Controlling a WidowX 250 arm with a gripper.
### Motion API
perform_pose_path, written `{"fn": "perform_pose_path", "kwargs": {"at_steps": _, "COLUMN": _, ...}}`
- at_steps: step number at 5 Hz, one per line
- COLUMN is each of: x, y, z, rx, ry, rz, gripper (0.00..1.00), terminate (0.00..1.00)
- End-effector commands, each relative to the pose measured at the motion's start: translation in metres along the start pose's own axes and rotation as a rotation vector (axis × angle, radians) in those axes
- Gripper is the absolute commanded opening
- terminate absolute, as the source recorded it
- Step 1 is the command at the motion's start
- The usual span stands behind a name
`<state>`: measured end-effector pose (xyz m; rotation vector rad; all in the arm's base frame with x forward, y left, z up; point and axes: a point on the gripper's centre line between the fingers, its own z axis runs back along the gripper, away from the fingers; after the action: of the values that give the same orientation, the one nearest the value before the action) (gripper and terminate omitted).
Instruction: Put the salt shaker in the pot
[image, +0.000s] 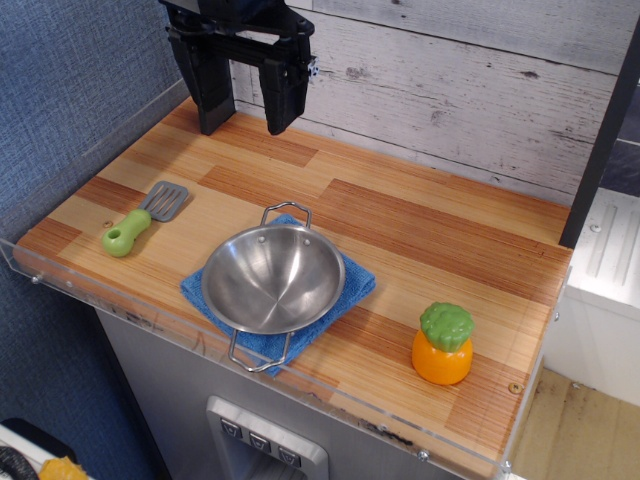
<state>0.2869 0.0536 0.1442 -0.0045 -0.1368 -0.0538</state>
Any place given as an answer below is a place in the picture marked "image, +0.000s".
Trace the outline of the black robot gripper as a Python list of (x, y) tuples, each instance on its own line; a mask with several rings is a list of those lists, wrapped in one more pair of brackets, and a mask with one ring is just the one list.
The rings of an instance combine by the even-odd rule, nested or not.
[(304, 113), (314, 25), (284, 1), (165, 1), (168, 39), (200, 131), (235, 113), (229, 61), (258, 67), (267, 128), (279, 135)]

